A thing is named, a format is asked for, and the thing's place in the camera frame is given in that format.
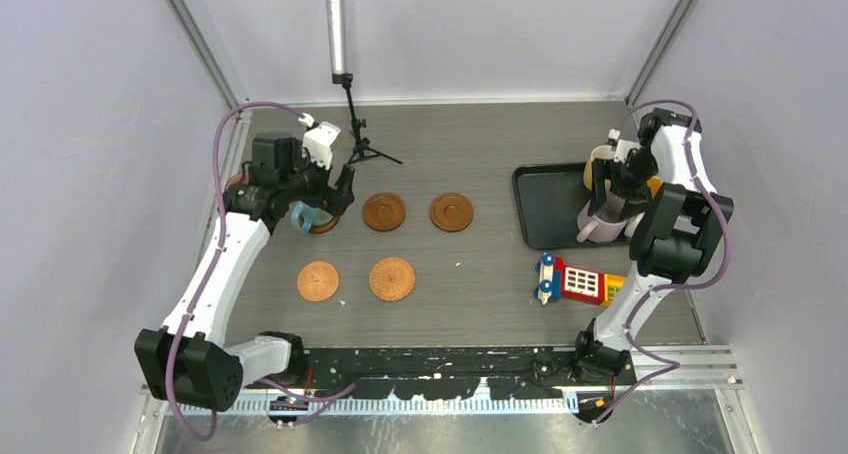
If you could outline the white mug orange inside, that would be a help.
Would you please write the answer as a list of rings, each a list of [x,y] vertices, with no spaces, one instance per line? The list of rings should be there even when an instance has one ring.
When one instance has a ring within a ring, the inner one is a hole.
[[[650,191],[651,199],[654,199],[656,197],[660,187],[662,186],[662,180],[659,177],[654,176],[647,181],[646,185],[647,185],[647,187]],[[623,231],[624,235],[628,239],[633,237],[633,235],[634,235],[637,227],[641,223],[644,215],[645,215],[645,212],[640,212],[640,213],[638,213],[637,215],[634,215],[633,217],[631,217],[628,220],[627,224],[625,225],[624,231]]]

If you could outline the blue mug yellow inside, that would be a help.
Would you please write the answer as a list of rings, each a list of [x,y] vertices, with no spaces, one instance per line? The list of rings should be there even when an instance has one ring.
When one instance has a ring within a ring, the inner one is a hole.
[[[308,233],[313,224],[320,225],[328,222],[333,216],[322,208],[307,205],[302,201],[294,204],[290,221],[293,227],[300,232]]]

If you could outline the brown wooden coaster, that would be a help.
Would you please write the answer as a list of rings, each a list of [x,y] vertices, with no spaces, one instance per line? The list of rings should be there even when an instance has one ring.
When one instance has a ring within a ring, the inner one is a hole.
[[[323,224],[320,224],[320,225],[313,224],[310,227],[310,229],[308,230],[308,233],[309,234],[315,234],[315,235],[327,233],[327,232],[331,231],[332,229],[334,229],[336,227],[336,225],[339,223],[339,221],[340,221],[339,216],[333,216],[326,223],[323,223]]]
[[[429,217],[436,228],[459,232],[473,222],[474,207],[470,199],[460,193],[443,193],[432,200]]]

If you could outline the dark wooden round coaster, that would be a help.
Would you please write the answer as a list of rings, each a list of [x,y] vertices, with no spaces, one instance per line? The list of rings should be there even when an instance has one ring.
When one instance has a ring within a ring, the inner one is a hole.
[[[369,197],[362,208],[365,225],[377,232],[399,228],[406,219],[406,204],[395,193],[381,192]]]

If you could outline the lilac mug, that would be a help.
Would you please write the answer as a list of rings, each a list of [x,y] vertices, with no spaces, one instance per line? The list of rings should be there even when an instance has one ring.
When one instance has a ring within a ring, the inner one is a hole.
[[[616,240],[628,223],[626,218],[621,217],[623,207],[622,199],[608,197],[606,203],[590,215],[587,202],[577,217],[576,241],[606,243]]]

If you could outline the smooth orange round coaster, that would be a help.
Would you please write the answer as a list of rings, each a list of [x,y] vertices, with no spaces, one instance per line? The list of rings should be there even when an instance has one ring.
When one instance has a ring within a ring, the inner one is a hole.
[[[297,276],[300,296],[310,302],[322,302],[332,297],[340,286],[335,266],[326,261],[314,261],[304,266]]]

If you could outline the woven rattan round coaster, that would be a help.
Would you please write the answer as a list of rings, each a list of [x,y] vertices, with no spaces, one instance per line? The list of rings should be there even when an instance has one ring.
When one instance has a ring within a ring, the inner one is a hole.
[[[371,292],[380,300],[395,302],[409,295],[416,284],[416,272],[406,260],[388,257],[378,261],[368,276]]]

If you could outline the pink floral mug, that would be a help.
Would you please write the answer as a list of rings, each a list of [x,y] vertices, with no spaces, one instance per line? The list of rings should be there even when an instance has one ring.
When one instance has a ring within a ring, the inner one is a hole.
[[[246,185],[249,183],[249,175],[247,173],[237,173],[232,176],[223,187],[223,191],[226,192],[229,188],[235,185]]]

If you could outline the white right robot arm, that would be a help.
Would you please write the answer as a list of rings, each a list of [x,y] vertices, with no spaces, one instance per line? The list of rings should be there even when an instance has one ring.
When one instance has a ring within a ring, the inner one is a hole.
[[[726,234],[734,210],[718,194],[701,156],[701,124],[695,109],[670,110],[670,101],[647,103],[634,142],[611,130],[610,159],[592,163],[595,214],[613,197],[623,200],[622,216],[641,219],[629,242],[632,265],[623,287],[606,310],[578,334],[571,371],[584,384],[618,376],[630,362],[639,331],[673,290],[707,269]]]

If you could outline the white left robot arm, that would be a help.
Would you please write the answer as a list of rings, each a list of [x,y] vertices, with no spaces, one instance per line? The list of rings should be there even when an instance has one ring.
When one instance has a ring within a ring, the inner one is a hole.
[[[298,386],[307,372],[300,337],[265,331],[226,347],[230,315],[249,270],[278,223],[307,232],[316,217],[339,218],[354,200],[354,168],[329,183],[338,137],[324,123],[302,137],[254,138],[251,159],[223,191],[224,213],[183,296],[160,328],[143,329],[134,352],[158,399],[223,412],[240,390],[270,376]]]

